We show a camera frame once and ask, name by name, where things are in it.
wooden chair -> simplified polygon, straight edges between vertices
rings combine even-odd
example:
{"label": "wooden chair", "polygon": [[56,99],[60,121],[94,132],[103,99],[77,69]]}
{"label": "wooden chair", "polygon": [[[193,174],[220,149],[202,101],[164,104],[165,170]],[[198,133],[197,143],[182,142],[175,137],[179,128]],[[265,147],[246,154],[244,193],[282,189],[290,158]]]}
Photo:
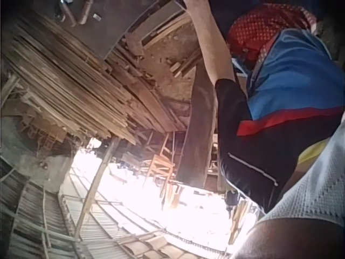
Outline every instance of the wooden chair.
{"label": "wooden chair", "polygon": [[146,172],[145,181],[143,183],[143,187],[146,183],[146,180],[153,174],[154,181],[156,177],[163,177],[165,178],[164,184],[161,189],[160,197],[163,196],[167,184],[173,174],[174,166],[174,149],[170,150],[167,147],[167,141],[169,139],[170,133],[166,133],[163,141],[160,145],[152,144],[152,137],[154,132],[152,131],[150,137],[148,138],[146,144],[143,147],[143,155],[147,157],[147,154],[151,156],[150,159],[144,159],[141,162],[141,167],[139,169],[140,172]]}

concrete wall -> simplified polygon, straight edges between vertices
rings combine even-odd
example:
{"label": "concrete wall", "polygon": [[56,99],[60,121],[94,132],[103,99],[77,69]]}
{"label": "concrete wall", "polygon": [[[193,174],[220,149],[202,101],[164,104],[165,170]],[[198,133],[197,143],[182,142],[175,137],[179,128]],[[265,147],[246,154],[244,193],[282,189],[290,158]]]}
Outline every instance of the concrete wall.
{"label": "concrete wall", "polygon": [[46,190],[57,193],[64,182],[73,159],[66,156],[49,156],[44,161],[48,165],[45,170],[39,166],[41,160],[23,143],[22,137],[17,132],[15,117],[1,118],[1,157],[16,170],[31,180],[45,186]]}

red stripe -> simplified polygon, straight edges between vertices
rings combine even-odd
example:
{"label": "red stripe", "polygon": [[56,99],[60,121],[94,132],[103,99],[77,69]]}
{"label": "red stripe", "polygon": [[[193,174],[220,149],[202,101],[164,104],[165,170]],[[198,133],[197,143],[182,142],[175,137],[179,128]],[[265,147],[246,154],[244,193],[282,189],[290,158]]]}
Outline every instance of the red stripe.
{"label": "red stripe", "polygon": [[270,115],[264,116],[259,120],[241,121],[238,127],[237,136],[246,136],[258,133],[266,128],[282,124],[291,120],[307,119],[315,116],[328,116],[337,113],[343,113],[344,107],[316,109],[304,108],[295,110],[277,111]]}

white stripe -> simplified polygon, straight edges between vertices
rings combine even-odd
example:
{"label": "white stripe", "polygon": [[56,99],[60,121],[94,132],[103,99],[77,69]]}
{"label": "white stripe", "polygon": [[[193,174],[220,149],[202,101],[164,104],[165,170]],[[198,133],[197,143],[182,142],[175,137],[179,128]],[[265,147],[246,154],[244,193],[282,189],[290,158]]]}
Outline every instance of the white stripe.
{"label": "white stripe", "polygon": [[247,163],[246,161],[243,161],[242,159],[237,158],[236,156],[234,156],[234,155],[232,155],[232,154],[230,154],[230,153],[228,153],[228,155],[229,155],[230,158],[235,159],[236,161],[242,163],[243,165],[245,165],[245,166],[247,166],[247,167],[249,167],[249,168],[251,168],[251,169],[254,169],[255,171],[257,171],[257,172],[259,172],[260,174],[262,174],[263,176],[269,178],[271,181],[274,182],[274,186],[278,186],[278,183],[277,183],[277,181],[275,180],[275,178],[273,178],[273,177],[271,177],[270,175],[266,174],[266,173],[265,173],[264,171],[262,171],[261,169],[255,167],[255,166],[250,165],[250,164]]}

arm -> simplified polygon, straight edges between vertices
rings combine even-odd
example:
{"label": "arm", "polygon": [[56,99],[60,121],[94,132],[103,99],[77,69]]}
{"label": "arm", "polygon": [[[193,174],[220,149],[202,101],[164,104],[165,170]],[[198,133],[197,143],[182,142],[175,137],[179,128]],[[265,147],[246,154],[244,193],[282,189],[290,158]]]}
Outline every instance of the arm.
{"label": "arm", "polygon": [[213,85],[218,79],[235,81],[230,51],[211,13],[208,0],[184,0],[193,21],[205,67]]}

